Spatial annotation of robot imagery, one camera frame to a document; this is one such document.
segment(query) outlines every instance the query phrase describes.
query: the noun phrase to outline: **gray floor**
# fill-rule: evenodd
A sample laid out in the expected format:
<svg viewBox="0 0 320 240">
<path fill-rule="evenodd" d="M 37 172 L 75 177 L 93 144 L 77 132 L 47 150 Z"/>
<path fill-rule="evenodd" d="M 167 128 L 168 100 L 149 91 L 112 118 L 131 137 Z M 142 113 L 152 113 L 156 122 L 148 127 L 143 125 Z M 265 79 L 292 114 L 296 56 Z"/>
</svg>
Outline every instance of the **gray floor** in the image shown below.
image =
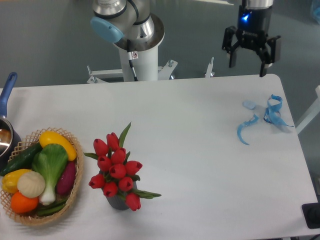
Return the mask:
<svg viewBox="0 0 320 240">
<path fill-rule="evenodd" d="M 223 5 L 196 0 L 150 0 L 165 26 L 159 65 L 178 62 L 176 78 L 203 77 L 214 59 L 217 77 L 258 74 L 260 60 L 238 51 L 235 68 L 221 50 L 224 30 L 237 25 L 240 1 Z M 281 60 L 269 73 L 281 78 L 295 122 L 315 101 L 320 85 L 320 25 L 310 16 L 312 0 L 274 0 L 269 35 L 282 36 Z M 0 87 L 18 73 L 16 87 L 84 84 L 91 70 L 120 69 L 117 49 L 90 27 L 92 0 L 0 2 Z M 311 176 L 320 176 L 320 115 L 300 134 Z"/>
</svg>

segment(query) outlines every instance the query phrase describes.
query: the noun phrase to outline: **wicker basket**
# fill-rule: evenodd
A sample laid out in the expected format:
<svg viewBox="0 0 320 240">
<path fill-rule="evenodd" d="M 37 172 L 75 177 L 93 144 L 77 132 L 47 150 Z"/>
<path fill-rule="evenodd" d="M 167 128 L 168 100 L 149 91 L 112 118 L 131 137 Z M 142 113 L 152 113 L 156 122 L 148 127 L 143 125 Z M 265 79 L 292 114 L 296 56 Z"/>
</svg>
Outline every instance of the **wicker basket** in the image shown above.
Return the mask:
<svg viewBox="0 0 320 240">
<path fill-rule="evenodd" d="M 44 216 L 44 217 L 39 217 L 35 214 L 24 216 L 24 215 L 19 215 L 14 213 L 10 207 L 12 194 L 1 190 L 0 203 L 3 205 L 3 209 L 5 210 L 5 213 L 17 223 L 21 223 L 27 226 L 38 226 L 38 225 L 47 224 L 61 217 L 70 208 L 70 206 L 73 204 L 73 202 L 76 199 L 77 191 L 80 186 L 80 181 L 81 181 L 83 169 L 84 169 L 84 158 L 83 158 L 84 154 L 82 151 L 82 147 L 78 142 L 78 139 L 72 133 L 66 130 L 63 130 L 61 128 L 57 129 L 57 128 L 49 127 L 48 129 L 37 130 L 36 132 L 32 132 L 31 135 L 27 135 L 26 138 L 23 139 L 21 142 L 19 142 L 18 146 L 14 148 L 14 151 L 12 152 L 9 161 L 14 156 L 18 155 L 22 150 L 26 149 L 28 146 L 31 146 L 37 143 L 39 141 L 40 135 L 45 131 L 54 131 L 61 134 L 75 147 L 76 153 L 77 153 L 77 158 L 75 160 L 76 161 L 75 162 L 75 165 L 76 165 L 75 181 L 74 181 L 73 189 L 71 190 L 68 196 L 68 199 L 65 203 L 64 208 L 53 215 Z"/>
</svg>

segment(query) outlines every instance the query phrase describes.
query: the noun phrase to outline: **blue light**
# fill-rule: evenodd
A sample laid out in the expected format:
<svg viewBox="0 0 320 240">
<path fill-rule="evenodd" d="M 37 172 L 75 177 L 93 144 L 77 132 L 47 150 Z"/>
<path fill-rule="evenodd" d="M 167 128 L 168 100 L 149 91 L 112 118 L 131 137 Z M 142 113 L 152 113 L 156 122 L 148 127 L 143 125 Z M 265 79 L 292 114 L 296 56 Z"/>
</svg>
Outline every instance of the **blue light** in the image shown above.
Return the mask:
<svg viewBox="0 0 320 240">
<path fill-rule="evenodd" d="M 244 21 L 244 22 L 248 22 L 248 18 L 249 18 L 249 14 L 243 16 L 243 17 L 241 18 L 241 20 Z"/>
</svg>

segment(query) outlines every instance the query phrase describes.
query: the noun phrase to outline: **white table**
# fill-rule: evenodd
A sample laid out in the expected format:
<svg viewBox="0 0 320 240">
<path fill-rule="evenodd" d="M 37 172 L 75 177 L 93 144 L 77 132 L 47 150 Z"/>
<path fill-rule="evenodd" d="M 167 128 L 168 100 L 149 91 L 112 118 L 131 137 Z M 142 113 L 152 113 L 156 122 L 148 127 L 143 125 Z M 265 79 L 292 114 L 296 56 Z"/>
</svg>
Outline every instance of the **white table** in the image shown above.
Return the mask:
<svg viewBox="0 0 320 240">
<path fill-rule="evenodd" d="M 84 152 L 93 140 L 120 134 L 132 122 L 124 147 L 140 161 L 138 188 L 161 193 L 142 199 L 136 212 L 111 208 L 88 183 L 98 173 L 85 158 L 74 208 L 60 222 L 30 228 L 0 209 L 1 240 L 251 240 L 319 234 L 308 229 L 301 205 L 317 201 L 294 127 L 259 120 L 237 127 L 283 98 L 281 117 L 293 125 L 280 79 L 273 74 L 15 88 L 8 120 L 23 137 L 47 127 L 78 137 Z"/>
</svg>

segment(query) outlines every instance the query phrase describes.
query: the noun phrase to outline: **orange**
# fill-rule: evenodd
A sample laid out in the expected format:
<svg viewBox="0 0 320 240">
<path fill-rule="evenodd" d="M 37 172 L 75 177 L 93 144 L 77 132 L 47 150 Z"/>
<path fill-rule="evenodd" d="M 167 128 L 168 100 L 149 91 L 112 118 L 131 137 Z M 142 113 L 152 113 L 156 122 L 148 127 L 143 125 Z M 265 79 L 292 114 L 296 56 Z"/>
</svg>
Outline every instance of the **orange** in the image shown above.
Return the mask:
<svg viewBox="0 0 320 240">
<path fill-rule="evenodd" d="M 27 212 L 32 211 L 38 206 L 39 198 L 28 198 L 19 191 L 17 191 L 13 196 L 11 197 L 11 209 L 16 214 L 24 214 Z"/>
</svg>

